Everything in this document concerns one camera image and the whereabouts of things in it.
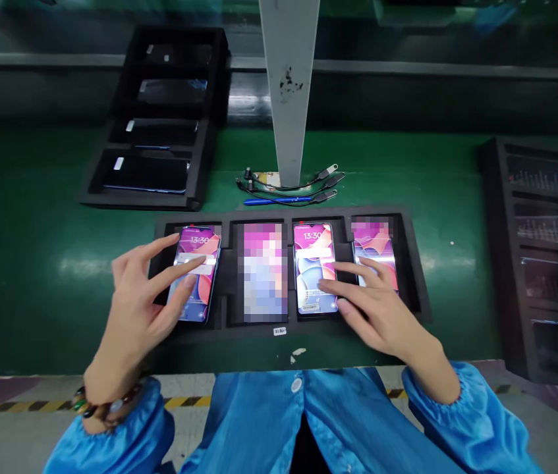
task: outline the green workbench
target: green workbench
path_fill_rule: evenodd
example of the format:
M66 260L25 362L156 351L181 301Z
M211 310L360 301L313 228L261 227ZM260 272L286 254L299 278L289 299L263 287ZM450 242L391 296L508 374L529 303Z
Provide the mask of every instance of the green workbench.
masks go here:
M77 203L99 133L0 126L0 375L81 373L105 327L111 260L153 238L157 212ZM305 139L304 176L332 163L347 172L339 195L323 205L410 209L433 311L427 328L455 359L501 357L475 160L487 138L309 132ZM234 178L247 166L276 168L271 130L220 133L203 211L245 211ZM307 352L291 365L297 348ZM181 346L171 361L177 373L394 362L355 337L331 334Z

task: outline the blue pen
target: blue pen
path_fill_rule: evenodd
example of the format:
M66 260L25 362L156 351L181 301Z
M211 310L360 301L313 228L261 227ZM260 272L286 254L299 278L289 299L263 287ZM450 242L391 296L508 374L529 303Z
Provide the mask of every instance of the blue pen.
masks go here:
M295 196L295 197L277 197L274 199L278 202L307 202L311 201L310 197ZM246 199L244 205L264 205L264 204L274 204L269 199Z

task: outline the foam tray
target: foam tray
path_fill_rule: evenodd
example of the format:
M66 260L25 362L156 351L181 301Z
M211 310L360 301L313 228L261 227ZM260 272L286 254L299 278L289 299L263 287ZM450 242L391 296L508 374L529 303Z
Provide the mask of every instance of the foam tray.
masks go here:
M431 321L426 282L420 264L417 243L408 212L400 207L324 207L289 209L276 211L239 211L232 213L168 214L161 216L155 228L155 237L180 232L190 224L222 226L221 255L217 274L213 281L213 299L206 324L180 321L167 344L195 343L251 336L274 336L274 329L285 328L287 334L308 332L344 332L349 327L341 315L329 313L320 317L300 315L296 309L294 279L293 224L303 221L330 223L332 227L335 258L337 261L353 261L352 217L387 217L391 232L399 295L421 323ZM287 249L288 313L287 321L281 323L237 323L242 321L242 288L238 285L238 224L281 223L283 245ZM161 252L150 263L149 277L152 278L172 264L176 246ZM338 272L339 281L356 284L353 274Z

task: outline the pixelated phone screen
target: pixelated phone screen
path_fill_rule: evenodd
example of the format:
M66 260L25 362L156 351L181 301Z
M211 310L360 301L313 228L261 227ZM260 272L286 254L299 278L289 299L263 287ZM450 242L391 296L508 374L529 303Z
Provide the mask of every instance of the pixelated phone screen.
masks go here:
M374 218L358 218L351 222L353 232L353 255L358 265L361 265L359 257L375 260L389 269L389 276L393 289L399 293L397 286L397 271L395 269L395 254L393 253L393 233L389 229L389 223L372 221ZM366 286L364 278L358 276L360 286Z
M197 258L199 255L206 255L204 264L191 272L198 275L198 281L184 306L180 316L181 321L203 323L208 317L220 241L221 226L184 227L180 233L180 241L178 242L173 265L181 265ZM167 303L169 303L175 288L185 276L173 282L169 289Z
M239 280L243 283L243 321L287 321L287 249L283 224L242 224L243 239L238 257Z
M336 279L336 272L331 266L334 261L331 225L294 226L294 273L300 314L336 312L336 295L318 289L319 279Z

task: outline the bracelet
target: bracelet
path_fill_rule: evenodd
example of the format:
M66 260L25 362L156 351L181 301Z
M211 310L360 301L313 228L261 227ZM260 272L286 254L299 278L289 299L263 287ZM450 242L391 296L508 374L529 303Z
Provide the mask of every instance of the bracelet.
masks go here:
M108 421L107 417L110 413L117 413L121 410L121 408L123 408L123 406L130 403L141 391L145 379L145 377L141 378L121 398L118 398L111 403L102 405L94 405L90 403L86 398L86 387L82 386L74 393L74 397L72 398L72 409L77 415L83 416L83 418L91 418L94 416L96 419L103 422L103 424L107 427L108 432L113 433L114 428L120 425L123 420L117 419L114 421Z

